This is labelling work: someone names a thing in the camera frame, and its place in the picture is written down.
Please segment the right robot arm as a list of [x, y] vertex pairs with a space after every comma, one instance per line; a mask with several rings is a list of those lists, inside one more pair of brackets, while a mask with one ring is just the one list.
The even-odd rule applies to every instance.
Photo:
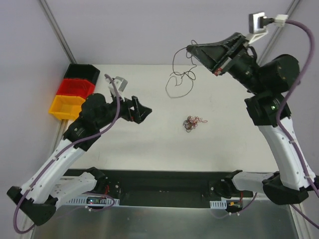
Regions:
[[307, 199], [309, 191], [318, 188], [319, 178], [300, 161], [302, 152], [295, 149], [298, 142], [291, 111], [283, 96], [299, 75], [298, 60], [282, 54], [259, 66], [255, 50], [240, 33], [186, 49], [211, 73], [230, 74], [252, 94], [245, 100], [248, 115], [266, 139], [278, 167], [273, 173], [236, 170], [215, 184], [215, 194], [231, 198], [241, 191], [258, 192], [277, 205], [299, 204]]

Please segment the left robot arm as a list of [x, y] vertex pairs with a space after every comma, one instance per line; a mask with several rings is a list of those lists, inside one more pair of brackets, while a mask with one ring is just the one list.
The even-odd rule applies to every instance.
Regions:
[[102, 94], [89, 95], [81, 106], [79, 117], [69, 126], [56, 150], [45, 164], [22, 186], [12, 186], [7, 195], [16, 204], [14, 216], [24, 212], [36, 226], [49, 221], [57, 209], [82, 193], [104, 194], [106, 176], [91, 167], [65, 186], [57, 182], [88, 149], [109, 130], [117, 119], [142, 123], [152, 112], [139, 99], [113, 96], [107, 103]]

